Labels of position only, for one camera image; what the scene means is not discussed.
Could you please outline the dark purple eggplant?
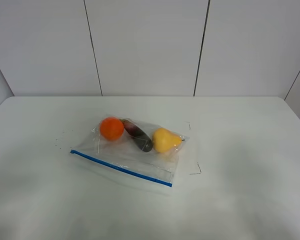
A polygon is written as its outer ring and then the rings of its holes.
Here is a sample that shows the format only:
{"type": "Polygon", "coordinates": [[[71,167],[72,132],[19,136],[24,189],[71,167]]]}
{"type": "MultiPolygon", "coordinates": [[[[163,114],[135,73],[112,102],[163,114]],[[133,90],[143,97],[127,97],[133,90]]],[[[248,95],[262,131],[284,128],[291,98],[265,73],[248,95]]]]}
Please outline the dark purple eggplant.
{"type": "Polygon", "coordinates": [[[148,153],[153,149],[151,138],[137,125],[127,119],[120,119],[125,131],[128,133],[135,145],[143,152],[148,153]]]}

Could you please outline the orange fruit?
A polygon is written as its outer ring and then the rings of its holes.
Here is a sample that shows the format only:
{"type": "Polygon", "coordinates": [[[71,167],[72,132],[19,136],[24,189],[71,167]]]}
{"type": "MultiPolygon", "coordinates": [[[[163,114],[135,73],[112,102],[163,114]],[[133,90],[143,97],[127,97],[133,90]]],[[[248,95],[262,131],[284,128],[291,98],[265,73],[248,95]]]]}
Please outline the orange fruit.
{"type": "Polygon", "coordinates": [[[106,140],[114,142],[123,135],[124,125],[118,118],[110,116],[101,121],[99,132],[106,140]]]}

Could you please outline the yellow pear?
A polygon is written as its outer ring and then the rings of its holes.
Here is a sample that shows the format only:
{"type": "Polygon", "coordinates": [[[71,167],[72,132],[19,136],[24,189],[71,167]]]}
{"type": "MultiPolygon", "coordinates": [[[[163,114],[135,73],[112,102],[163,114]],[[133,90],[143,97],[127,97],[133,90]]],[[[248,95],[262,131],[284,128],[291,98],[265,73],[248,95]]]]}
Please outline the yellow pear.
{"type": "Polygon", "coordinates": [[[158,128],[152,135],[154,149],[159,153],[166,153],[182,143],[182,138],[166,128],[158,128]]]}

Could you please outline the clear zip bag blue strip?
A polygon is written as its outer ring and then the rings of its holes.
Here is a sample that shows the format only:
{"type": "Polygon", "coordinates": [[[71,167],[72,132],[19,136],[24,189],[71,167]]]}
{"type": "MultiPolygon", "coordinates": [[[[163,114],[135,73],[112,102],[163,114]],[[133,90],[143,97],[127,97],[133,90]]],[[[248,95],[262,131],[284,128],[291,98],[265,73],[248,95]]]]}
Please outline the clear zip bag blue strip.
{"type": "MultiPolygon", "coordinates": [[[[164,128],[157,124],[136,121],[129,118],[120,118],[116,116],[109,117],[131,121],[142,129],[151,140],[155,130],[164,128]]],[[[91,130],[90,134],[81,144],[71,149],[71,154],[80,156],[118,172],[167,187],[172,187],[178,166],[179,152],[185,146],[189,137],[167,129],[181,137],[182,142],[179,146],[170,151],[159,153],[154,149],[153,145],[150,152],[143,152],[136,146],[125,129],[118,140],[106,140],[100,134],[100,123],[91,130]]]]}

